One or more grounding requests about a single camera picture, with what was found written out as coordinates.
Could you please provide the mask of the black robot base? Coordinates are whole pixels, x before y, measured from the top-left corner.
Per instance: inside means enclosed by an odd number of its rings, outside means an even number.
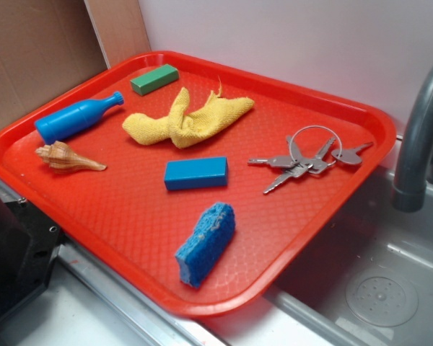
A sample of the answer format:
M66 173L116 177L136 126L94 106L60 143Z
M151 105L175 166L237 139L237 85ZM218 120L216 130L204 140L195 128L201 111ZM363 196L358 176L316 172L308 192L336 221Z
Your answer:
M0 322L47 289L61 237L31 202L0 198Z

